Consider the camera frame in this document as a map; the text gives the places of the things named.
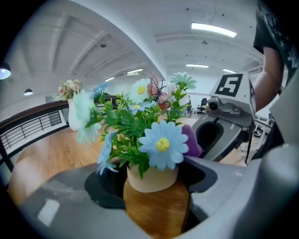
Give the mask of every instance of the purple object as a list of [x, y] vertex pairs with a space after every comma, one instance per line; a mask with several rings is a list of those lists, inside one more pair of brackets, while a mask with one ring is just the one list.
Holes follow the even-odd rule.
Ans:
[[182, 134], [186, 134], [188, 136], [188, 140], [185, 142], [185, 144], [189, 147], [188, 152], [184, 153], [183, 155], [199, 158], [203, 152], [203, 149], [200, 145], [198, 145], [196, 135], [192, 127], [190, 125], [183, 125]]

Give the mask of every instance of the lit lamp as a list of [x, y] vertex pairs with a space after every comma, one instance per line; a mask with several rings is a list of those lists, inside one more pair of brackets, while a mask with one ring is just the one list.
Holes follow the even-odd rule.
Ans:
[[32, 89], [27, 89], [24, 92], [24, 95], [32, 95], [32, 94], [33, 94]]
[[2, 63], [0, 66], [0, 80], [6, 79], [10, 76], [10, 67], [7, 63]]

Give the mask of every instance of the white vase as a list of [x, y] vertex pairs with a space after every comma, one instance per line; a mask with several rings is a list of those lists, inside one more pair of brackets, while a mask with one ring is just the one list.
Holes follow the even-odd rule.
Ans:
[[127, 168], [128, 181], [130, 185], [139, 192], [158, 192], [172, 186], [178, 177], [178, 167], [174, 170], [166, 167], [164, 171], [159, 171], [156, 167], [149, 168], [140, 178], [138, 166]]
[[68, 99], [67, 101], [69, 103], [69, 126], [71, 130], [78, 131], [80, 129], [80, 121], [77, 119], [76, 107], [73, 99]]

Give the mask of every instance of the pink rose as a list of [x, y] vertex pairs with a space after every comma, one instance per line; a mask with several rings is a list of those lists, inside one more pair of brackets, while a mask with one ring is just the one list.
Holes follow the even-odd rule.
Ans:
[[73, 91], [79, 91], [79, 90], [80, 90], [79, 86], [77, 84], [74, 84]]
[[63, 88], [63, 87], [60, 86], [58, 90], [59, 90], [59, 94], [60, 95], [64, 95], [65, 94], [65, 88]]

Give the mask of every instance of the pink butterfly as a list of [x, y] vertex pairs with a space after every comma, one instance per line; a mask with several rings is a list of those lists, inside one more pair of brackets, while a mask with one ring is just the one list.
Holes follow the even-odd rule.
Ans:
[[161, 91], [164, 87], [166, 86], [163, 86], [162, 81], [162, 86], [159, 88], [157, 76], [155, 73], [153, 73], [152, 77], [150, 78], [150, 83], [148, 84], [148, 93], [154, 98], [154, 101], [158, 102], [162, 110], [167, 109], [167, 99], [169, 97], [167, 93], [163, 93]]

